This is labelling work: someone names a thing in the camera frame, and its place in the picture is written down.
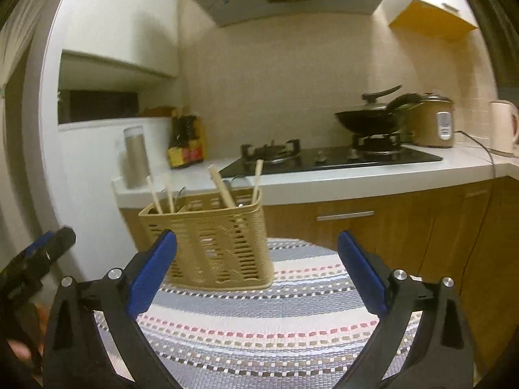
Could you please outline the white refrigerator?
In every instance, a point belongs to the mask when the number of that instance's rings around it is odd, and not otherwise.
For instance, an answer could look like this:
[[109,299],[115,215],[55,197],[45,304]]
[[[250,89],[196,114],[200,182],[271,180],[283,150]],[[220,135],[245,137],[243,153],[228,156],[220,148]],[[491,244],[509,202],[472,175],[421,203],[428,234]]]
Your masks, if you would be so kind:
[[125,265],[136,253],[136,244],[120,213],[122,196],[136,196],[131,207],[145,207],[153,201],[147,184],[135,189],[126,184],[129,167],[123,131],[131,127],[143,131],[155,191],[162,192],[171,135],[167,118],[95,120],[58,126],[75,213],[67,220],[77,235],[71,255],[85,280],[100,278],[111,267]]

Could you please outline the white cabinet above fridge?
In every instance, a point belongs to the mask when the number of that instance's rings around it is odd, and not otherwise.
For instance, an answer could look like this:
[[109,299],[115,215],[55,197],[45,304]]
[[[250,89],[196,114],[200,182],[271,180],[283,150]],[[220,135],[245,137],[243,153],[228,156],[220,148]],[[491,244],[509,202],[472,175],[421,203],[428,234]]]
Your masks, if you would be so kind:
[[64,0],[62,123],[159,117],[179,107],[178,0]]

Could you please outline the red label sauce bottle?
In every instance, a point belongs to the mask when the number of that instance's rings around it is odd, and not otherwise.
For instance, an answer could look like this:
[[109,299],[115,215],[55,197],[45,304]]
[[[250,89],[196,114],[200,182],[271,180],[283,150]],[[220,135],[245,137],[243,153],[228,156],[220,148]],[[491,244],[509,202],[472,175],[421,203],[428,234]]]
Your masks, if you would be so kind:
[[189,145],[191,164],[204,161],[203,127],[200,117],[194,114],[185,116],[185,129]]

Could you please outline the pink electric kettle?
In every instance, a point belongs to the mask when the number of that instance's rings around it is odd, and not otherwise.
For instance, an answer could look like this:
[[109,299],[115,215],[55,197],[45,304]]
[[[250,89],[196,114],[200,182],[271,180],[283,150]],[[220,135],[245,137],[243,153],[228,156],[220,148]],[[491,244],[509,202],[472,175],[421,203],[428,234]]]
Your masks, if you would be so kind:
[[490,103],[490,148],[502,156],[515,156],[518,151],[518,108],[509,101]]

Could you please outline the gold rice cooker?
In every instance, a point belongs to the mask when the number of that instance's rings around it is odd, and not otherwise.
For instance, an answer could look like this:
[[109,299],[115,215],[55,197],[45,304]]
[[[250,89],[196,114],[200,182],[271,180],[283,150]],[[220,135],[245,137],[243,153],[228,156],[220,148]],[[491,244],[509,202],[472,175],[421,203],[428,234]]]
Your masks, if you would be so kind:
[[419,147],[454,146],[454,102],[435,93],[421,95],[408,113],[407,127],[412,142]]

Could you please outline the dark soy sauce bottle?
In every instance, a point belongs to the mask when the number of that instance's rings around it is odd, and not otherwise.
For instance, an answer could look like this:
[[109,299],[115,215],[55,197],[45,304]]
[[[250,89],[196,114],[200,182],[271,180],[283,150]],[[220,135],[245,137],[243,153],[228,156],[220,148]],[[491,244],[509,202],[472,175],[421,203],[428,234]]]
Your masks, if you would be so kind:
[[172,169],[183,169],[190,164],[190,149],[183,135],[178,110],[171,111],[172,134],[167,150],[167,159]]

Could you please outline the striped woven table mat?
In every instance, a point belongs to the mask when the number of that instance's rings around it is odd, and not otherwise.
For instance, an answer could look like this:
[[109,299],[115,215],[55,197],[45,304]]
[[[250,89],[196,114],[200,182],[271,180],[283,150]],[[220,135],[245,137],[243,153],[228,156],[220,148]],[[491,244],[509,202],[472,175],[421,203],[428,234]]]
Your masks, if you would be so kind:
[[295,239],[268,242],[266,289],[199,291],[163,284],[138,319],[185,388],[330,388],[377,326],[338,254]]

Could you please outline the black wok with lid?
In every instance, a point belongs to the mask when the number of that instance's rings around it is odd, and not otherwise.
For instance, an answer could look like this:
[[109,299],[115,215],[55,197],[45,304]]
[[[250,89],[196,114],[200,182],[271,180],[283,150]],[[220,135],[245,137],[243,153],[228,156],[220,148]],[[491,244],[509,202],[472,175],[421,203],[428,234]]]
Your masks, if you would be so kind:
[[380,103],[378,99],[400,90],[402,85],[362,94],[365,104],[336,112],[336,120],[352,134],[359,137],[371,135],[390,135],[401,129],[405,113],[422,102],[419,93],[402,94],[389,103]]

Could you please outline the black gas stove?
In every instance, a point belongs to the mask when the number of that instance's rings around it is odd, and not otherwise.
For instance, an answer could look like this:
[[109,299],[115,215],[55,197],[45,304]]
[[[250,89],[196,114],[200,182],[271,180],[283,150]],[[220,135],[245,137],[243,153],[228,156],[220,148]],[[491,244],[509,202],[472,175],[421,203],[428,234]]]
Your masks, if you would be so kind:
[[251,177],[256,163],[263,162],[264,175],[305,171],[328,171],[424,162],[441,162],[440,156],[404,147],[400,135],[353,137],[352,143],[340,147],[303,148],[298,140],[283,144],[270,142],[262,146],[241,147],[237,161],[220,170],[223,178]]

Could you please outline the gold thermos bottle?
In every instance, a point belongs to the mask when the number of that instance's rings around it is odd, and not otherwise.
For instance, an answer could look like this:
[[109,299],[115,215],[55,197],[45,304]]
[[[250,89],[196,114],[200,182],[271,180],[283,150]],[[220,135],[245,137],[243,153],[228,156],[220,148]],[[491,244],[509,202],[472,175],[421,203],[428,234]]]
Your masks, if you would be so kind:
[[146,152],[144,128],[142,125],[128,127],[123,131],[127,160],[127,186],[144,186],[151,175]]

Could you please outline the white upper wall cabinet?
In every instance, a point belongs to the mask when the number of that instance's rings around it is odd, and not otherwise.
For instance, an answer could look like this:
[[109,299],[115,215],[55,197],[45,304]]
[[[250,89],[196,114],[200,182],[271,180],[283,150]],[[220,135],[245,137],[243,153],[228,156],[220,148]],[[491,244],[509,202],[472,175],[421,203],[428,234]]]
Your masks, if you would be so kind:
[[444,41],[457,41],[478,29],[466,0],[383,0],[389,25]]

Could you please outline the beige plastic utensil basket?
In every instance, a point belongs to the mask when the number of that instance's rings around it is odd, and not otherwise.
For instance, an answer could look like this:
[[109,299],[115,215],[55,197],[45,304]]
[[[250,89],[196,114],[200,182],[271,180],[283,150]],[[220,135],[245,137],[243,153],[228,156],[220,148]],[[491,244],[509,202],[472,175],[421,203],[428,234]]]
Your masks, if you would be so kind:
[[176,235],[177,252],[166,281],[191,289],[245,291],[273,283],[273,261],[261,195],[252,187],[234,189],[236,206],[228,208],[219,192],[184,195],[175,213],[158,213],[153,204],[139,221],[151,242],[163,230]]

